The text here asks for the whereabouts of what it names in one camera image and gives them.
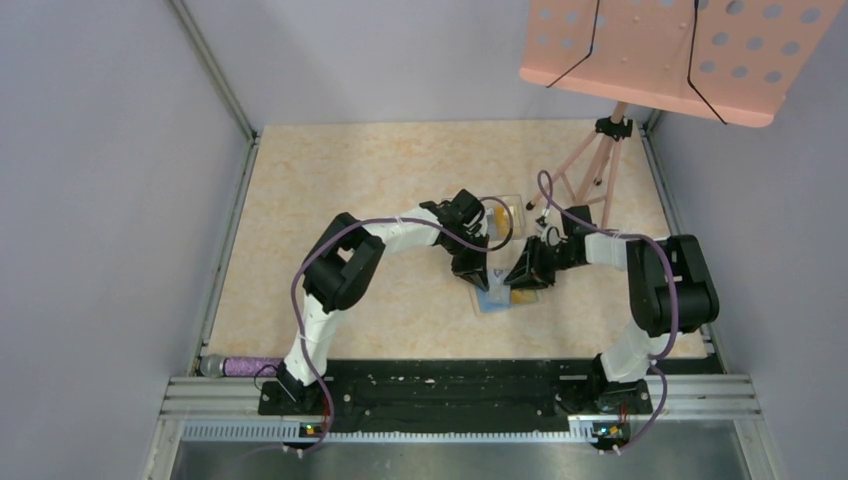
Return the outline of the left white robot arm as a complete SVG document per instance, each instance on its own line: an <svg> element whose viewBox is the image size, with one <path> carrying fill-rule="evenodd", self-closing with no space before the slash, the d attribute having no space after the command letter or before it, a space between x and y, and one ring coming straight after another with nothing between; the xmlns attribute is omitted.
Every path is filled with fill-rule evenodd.
<svg viewBox="0 0 848 480"><path fill-rule="evenodd" d="M302 414L317 407L317 381L326 371L340 315L363 298L384 256L440 246L451 255L456 277L488 290L487 229L483 203L467 190L440 203L423 202L398 217L358 220L348 212L338 214L293 279L298 333L278 367L283 401Z"/></svg>

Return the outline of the clear plastic card tray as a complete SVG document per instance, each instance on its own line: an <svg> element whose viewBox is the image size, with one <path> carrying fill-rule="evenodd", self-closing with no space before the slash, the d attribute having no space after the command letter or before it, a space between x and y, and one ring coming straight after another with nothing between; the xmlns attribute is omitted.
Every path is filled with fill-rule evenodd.
<svg viewBox="0 0 848 480"><path fill-rule="evenodd" d="M510 240L522 240L526 236L524 202L519 194L498 195L495 199L483 199L487 234L490 247Z"/></svg>

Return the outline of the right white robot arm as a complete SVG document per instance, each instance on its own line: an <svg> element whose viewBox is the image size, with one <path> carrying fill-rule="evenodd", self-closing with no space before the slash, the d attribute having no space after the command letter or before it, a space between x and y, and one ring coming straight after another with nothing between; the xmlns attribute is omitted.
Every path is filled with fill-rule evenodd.
<svg viewBox="0 0 848 480"><path fill-rule="evenodd" d="M539 222L541 234L527 239L503 282L512 289L541 290L553 286L559 272L578 267L609 266L626 273L632 321L593 359L577 404L612 412L640 400L646 374L680 335L717 318L718 296L695 236L654 240L603 232L586 205L570 207L561 217L560 228Z"/></svg>

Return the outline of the purple glitter microphone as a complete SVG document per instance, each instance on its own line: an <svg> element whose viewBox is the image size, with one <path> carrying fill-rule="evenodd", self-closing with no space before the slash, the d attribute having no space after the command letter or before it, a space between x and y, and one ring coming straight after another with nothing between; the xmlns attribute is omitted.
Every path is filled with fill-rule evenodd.
<svg viewBox="0 0 848 480"><path fill-rule="evenodd" d="M198 374L207 378L275 376L280 358L206 355L199 360Z"/></svg>

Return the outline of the silver VIP card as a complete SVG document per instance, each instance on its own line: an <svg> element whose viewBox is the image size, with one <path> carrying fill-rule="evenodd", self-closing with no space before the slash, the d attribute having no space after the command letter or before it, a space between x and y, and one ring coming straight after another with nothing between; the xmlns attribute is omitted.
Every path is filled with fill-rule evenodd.
<svg viewBox="0 0 848 480"><path fill-rule="evenodd" d="M488 271L489 291L484 292L478 288L475 290L475 299L481 314L496 313L511 307L511 288L504 283L507 276L508 271L505 269Z"/></svg>

